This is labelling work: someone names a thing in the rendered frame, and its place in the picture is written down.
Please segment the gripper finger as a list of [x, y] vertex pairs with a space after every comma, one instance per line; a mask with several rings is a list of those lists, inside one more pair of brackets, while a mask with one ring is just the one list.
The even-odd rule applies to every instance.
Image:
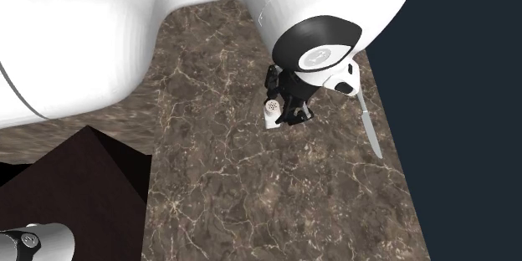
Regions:
[[293, 96], [284, 97], [284, 108], [276, 124], [287, 123], [288, 125], [297, 125], [315, 117], [314, 112], [307, 105], [306, 100], [302, 100]]
[[281, 73], [281, 71], [282, 69], [276, 64], [272, 64], [268, 67], [268, 71], [264, 81], [264, 87], [267, 90], [268, 99], [276, 99], [279, 95], [277, 88], [279, 82], [279, 74]]

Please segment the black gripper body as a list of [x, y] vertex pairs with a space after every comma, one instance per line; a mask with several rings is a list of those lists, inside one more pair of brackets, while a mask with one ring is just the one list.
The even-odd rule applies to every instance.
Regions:
[[285, 103], [301, 105], [308, 102], [319, 88], [304, 82], [294, 71], [284, 69], [279, 74], [279, 94]]

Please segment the white salt shaker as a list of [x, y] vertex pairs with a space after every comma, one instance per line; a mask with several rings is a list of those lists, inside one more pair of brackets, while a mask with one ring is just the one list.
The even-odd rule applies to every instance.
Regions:
[[264, 124], [266, 129], [279, 128], [276, 120], [281, 116], [281, 109], [277, 100], [267, 100], [264, 104]]

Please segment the grey table knife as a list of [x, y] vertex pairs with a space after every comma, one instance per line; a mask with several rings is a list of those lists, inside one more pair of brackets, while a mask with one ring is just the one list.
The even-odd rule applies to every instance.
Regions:
[[378, 138], [377, 138], [374, 126], [372, 124], [371, 116], [370, 116], [370, 113], [369, 113], [369, 111], [367, 109], [366, 102], [364, 100], [364, 96], [363, 96], [362, 90], [360, 90], [357, 93], [356, 96], [357, 96], [357, 98], [358, 98], [358, 100], [360, 102], [360, 105], [361, 105], [361, 110], [362, 110], [362, 112], [361, 112], [361, 119], [362, 119], [363, 126], [365, 128], [366, 136], [367, 136], [368, 141], [369, 141], [369, 143], [371, 145], [371, 149], [374, 151], [375, 155], [379, 159], [382, 159], [383, 155], [381, 153], [380, 144], [379, 144], [379, 141], [378, 141]]

